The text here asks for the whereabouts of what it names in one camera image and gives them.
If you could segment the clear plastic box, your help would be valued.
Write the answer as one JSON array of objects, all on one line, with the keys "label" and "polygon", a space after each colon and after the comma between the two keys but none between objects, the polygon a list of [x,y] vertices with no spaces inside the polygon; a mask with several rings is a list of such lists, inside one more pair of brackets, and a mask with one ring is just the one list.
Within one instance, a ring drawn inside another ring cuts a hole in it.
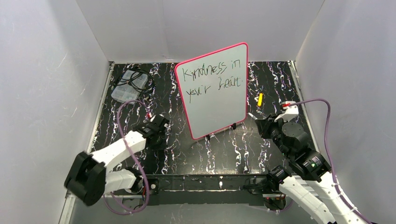
[{"label": "clear plastic box", "polygon": [[147,81],[148,75],[142,70],[127,70],[116,82],[111,97],[120,103],[136,100],[150,90]]}]

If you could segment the pink framed whiteboard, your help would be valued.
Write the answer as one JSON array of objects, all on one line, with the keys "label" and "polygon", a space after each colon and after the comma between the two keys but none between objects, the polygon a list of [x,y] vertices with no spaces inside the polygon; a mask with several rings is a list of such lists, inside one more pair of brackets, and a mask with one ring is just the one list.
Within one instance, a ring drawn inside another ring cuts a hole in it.
[{"label": "pink framed whiteboard", "polygon": [[246,118],[247,43],[180,62],[175,66],[175,76],[194,140]]}]

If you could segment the metal whiteboard stand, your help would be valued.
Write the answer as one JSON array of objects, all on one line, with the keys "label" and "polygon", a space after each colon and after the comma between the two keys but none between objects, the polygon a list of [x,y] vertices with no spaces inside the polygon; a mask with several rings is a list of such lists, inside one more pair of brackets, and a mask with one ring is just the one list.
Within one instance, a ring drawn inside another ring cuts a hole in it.
[{"label": "metal whiteboard stand", "polygon": [[239,127],[242,127],[244,125],[244,122],[238,122],[238,123],[233,123],[230,126],[226,126],[225,128],[222,128],[218,131],[215,131],[213,133],[207,134],[201,138],[199,138],[198,140],[196,140],[196,142],[201,142],[201,141],[210,141],[211,138],[214,138],[216,136],[216,134],[219,133],[225,133],[226,131],[234,131],[236,129],[238,129]]}]

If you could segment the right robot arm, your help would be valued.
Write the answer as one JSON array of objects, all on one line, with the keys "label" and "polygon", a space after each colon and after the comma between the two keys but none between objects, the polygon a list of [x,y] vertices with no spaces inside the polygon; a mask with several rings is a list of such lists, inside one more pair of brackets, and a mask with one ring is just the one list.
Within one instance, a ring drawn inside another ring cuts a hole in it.
[{"label": "right robot arm", "polygon": [[310,186],[314,193],[298,183],[281,165],[267,174],[267,185],[289,196],[316,222],[322,224],[369,224],[351,203],[327,160],[309,145],[309,134],[295,122],[276,119],[255,119],[258,133],[271,139],[288,160],[288,167]]}]

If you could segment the yellow marker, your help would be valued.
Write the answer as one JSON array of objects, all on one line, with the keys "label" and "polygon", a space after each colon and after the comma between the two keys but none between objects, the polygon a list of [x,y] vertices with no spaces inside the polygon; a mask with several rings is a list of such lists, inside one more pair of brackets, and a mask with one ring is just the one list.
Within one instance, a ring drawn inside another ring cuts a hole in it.
[{"label": "yellow marker", "polygon": [[263,93],[259,93],[259,96],[257,97],[257,106],[261,107],[263,104]]}]

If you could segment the aluminium front rail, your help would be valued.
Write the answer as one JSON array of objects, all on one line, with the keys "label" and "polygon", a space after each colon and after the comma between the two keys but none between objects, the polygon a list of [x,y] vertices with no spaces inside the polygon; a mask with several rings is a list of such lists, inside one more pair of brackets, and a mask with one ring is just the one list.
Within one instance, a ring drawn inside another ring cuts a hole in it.
[{"label": "aluminium front rail", "polygon": [[[279,186],[292,179],[285,172],[259,176],[149,176],[147,191],[156,195],[162,191],[235,191],[247,190],[251,194],[278,192]],[[123,169],[108,174],[92,176],[68,176],[64,186],[86,204],[94,204],[103,195],[118,190],[129,190],[132,194],[143,192],[142,176]]]}]

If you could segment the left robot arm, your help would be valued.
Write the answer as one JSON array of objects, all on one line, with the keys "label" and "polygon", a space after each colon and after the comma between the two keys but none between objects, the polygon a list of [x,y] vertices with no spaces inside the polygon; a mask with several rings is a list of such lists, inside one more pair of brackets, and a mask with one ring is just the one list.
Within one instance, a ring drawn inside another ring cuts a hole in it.
[{"label": "left robot arm", "polygon": [[163,144],[163,135],[170,121],[162,115],[138,124],[125,136],[111,145],[90,154],[77,154],[66,176],[64,187],[85,205],[94,205],[104,194],[121,189],[132,194],[145,190],[143,174],[136,168],[113,168],[144,149],[156,149]]}]

